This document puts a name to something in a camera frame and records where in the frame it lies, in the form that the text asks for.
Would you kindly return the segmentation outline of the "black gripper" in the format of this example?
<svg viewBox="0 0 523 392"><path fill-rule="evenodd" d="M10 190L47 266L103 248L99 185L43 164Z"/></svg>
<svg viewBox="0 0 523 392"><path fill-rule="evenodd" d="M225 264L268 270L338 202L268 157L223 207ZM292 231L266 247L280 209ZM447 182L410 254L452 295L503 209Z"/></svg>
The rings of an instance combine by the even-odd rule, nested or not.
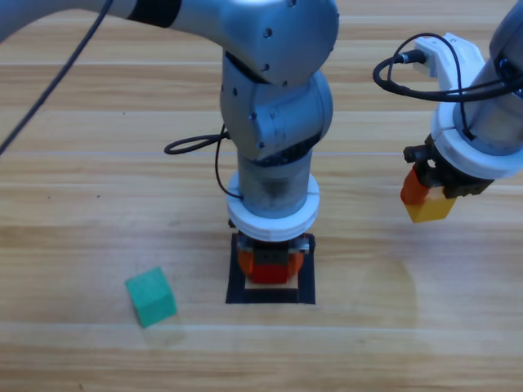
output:
<svg viewBox="0 0 523 392"><path fill-rule="evenodd" d="M435 187L442 187L443 195L451 199L481 194L494 182L454 167L437 150L432 136L428 136L423 145L405 147L403 155L407 163L413 164L400 192L405 205L423 204L430 189Z"/></svg>
<svg viewBox="0 0 523 392"><path fill-rule="evenodd" d="M236 228L232 220L229 225L235 229L232 239L232 253L247 280L253 276L255 265L286 265L286 281L290 281L302 268L308 256L315 251L315 236L304 233L283 242L264 242L247 236Z"/></svg>

